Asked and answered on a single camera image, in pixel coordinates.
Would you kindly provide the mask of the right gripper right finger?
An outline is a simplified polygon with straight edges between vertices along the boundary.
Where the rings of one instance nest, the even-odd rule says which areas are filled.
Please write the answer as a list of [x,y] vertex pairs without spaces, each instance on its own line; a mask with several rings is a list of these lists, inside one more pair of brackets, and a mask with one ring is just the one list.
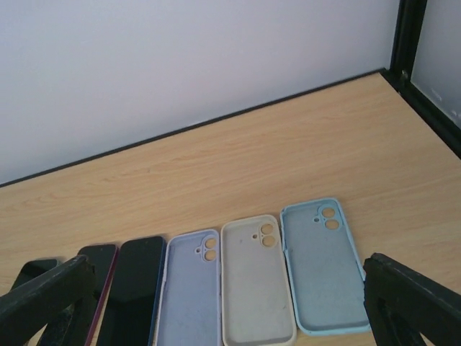
[[381,253],[364,261],[364,271],[377,345],[460,344],[460,294]]

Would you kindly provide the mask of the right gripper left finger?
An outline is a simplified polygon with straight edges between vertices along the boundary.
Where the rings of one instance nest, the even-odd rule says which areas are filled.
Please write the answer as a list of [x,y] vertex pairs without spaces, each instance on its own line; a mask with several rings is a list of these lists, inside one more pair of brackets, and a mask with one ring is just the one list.
[[51,345],[84,345],[96,306],[96,275],[86,255],[77,255],[1,297],[1,344],[24,345],[66,313],[68,322]]

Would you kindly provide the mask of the black phone white edge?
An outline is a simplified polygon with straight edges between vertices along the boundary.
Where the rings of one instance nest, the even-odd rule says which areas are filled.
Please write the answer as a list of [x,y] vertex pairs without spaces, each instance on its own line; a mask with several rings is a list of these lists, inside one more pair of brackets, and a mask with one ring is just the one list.
[[92,312],[92,321],[84,345],[90,345],[97,327],[99,316],[105,302],[109,284],[111,282],[119,248],[116,244],[96,244],[81,248],[79,255],[88,257],[94,266],[96,286],[93,292],[95,307]]

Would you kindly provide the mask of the dark blue phone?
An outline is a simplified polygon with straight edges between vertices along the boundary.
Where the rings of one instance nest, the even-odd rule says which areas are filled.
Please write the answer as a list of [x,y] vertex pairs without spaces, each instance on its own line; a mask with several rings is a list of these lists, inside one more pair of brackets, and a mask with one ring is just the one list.
[[153,344],[165,254],[162,236],[132,239],[121,246],[98,345]]

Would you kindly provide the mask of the light blue phone case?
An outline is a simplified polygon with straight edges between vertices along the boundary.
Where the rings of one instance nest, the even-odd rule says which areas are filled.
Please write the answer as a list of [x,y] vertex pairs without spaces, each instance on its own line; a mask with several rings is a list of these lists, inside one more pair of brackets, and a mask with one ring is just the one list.
[[365,273],[340,202],[286,206],[280,224],[298,328],[311,336],[369,331]]

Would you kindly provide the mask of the lilac phone case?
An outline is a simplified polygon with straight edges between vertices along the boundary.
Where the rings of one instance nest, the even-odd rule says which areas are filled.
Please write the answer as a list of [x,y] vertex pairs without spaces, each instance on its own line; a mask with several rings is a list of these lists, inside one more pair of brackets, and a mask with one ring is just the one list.
[[221,345],[219,233],[205,229],[172,238],[155,345]]

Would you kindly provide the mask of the beige phone case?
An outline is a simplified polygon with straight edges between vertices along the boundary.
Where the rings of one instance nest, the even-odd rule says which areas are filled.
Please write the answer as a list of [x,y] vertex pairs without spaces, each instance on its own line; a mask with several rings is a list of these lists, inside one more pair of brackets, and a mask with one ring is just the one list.
[[224,345],[293,345],[297,327],[277,219],[254,216],[220,231]]

